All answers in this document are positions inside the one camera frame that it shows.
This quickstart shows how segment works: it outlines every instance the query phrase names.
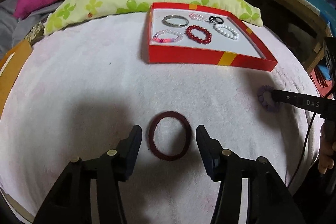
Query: white fluffy blanket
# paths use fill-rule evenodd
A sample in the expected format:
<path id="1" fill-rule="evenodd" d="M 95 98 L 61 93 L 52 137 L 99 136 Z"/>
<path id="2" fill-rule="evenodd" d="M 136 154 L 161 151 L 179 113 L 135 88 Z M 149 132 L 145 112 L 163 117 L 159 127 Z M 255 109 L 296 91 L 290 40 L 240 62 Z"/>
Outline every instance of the white fluffy blanket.
<path id="1" fill-rule="evenodd" d="M 168 110 L 183 114 L 193 132 L 205 125 L 240 157 L 265 156 L 289 182 L 312 113 L 290 105 L 266 112 L 256 96 L 261 85 L 317 95 L 287 47 L 267 28 L 249 25 L 278 60 L 272 72 L 147 64 L 145 18 L 135 13 L 91 20 L 35 45 L 0 120 L 0 186 L 33 215 L 73 156 L 99 157 L 139 124 L 143 138 L 134 173 L 119 183 L 128 223 L 210 223 L 219 183 L 206 175 L 194 136 L 177 161 L 159 160 L 148 148 L 150 121 Z M 320 125 L 316 118 L 292 191 L 317 158 Z M 181 129 L 164 119 L 157 146 L 164 153 L 180 151 Z"/>

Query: red beaded bracelet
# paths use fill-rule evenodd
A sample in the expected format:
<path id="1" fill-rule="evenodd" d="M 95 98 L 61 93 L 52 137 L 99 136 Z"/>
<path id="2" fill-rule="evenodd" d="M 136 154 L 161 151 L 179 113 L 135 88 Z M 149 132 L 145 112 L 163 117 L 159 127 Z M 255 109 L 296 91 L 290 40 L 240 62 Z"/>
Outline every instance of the red beaded bracelet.
<path id="1" fill-rule="evenodd" d="M 193 29 L 196 29 L 196 30 L 199 30 L 201 32 L 203 32 L 205 34 L 205 39 L 200 39 L 199 37 L 197 36 L 194 36 L 192 33 L 191 33 L 191 30 Z M 197 43 L 200 43 L 200 44 L 209 44 L 211 42 L 211 33 L 205 29 L 205 28 L 202 28 L 201 26 L 198 26 L 198 25 L 192 25 L 192 26 L 189 26 L 186 30 L 185 30 L 185 33 L 186 35 L 191 39 L 191 40 L 194 40 L 196 41 Z"/>

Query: purple beaded bracelet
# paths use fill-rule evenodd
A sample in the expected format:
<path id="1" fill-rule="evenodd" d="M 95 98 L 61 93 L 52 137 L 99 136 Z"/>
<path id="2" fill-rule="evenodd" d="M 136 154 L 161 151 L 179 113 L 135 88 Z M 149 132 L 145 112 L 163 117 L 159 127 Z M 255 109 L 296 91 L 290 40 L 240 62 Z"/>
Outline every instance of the purple beaded bracelet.
<path id="1" fill-rule="evenodd" d="M 273 87 L 270 86 L 270 85 L 261 86 L 257 91 L 258 101 L 267 111 L 269 111 L 269 112 L 279 112 L 280 103 L 279 102 L 274 102 L 274 106 L 273 106 L 273 105 L 270 105 L 268 102 L 266 102 L 266 100 L 264 98 L 264 92 L 265 91 L 272 92 Z"/>

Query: finger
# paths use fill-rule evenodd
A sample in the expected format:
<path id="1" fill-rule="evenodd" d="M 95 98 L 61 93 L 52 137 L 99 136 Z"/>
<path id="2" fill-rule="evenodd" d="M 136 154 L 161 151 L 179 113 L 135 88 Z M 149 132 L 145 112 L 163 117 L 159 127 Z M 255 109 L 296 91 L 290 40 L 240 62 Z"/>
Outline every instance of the finger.
<path id="1" fill-rule="evenodd" d="M 320 153 L 320 163 L 324 168 L 331 169 L 334 167 L 334 160 L 325 154 Z"/>
<path id="2" fill-rule="evenodd" d="M 321 126 L 321 135 L 324 133 L 324 124 Z"/>
<path id="3" fill-rule="evenodd" d="M 334 154 L 333 146 L 331 143 L 327 142 L 323 136 L 320 137 L 320 151 L 322 154 L 326 154 L 328 156 L 332 156 Z"/>
<path id="4" fill-rule="evenodd" d="M 325 174 L 327 169 L 321 165 L 321 162 L 319 162 L 319 172 L 321 174 Z"/>

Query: wooden shelf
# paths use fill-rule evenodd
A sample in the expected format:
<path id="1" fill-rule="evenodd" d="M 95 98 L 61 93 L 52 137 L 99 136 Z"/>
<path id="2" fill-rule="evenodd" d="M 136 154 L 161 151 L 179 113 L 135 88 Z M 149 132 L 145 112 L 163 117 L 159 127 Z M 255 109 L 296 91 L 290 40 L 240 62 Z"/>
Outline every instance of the wooden shelf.
<path id="1" fill-rule="evenodd" d="M 305 70 L 310 73 L 317 63 L 324 58 L 324 37 L 330 37 L 331 33 L 324 20 L 297 0 L 272 0 L 295 14 L 316 33 L 316 44 L 313 46 L 310 57 L 302 63 Z"/>

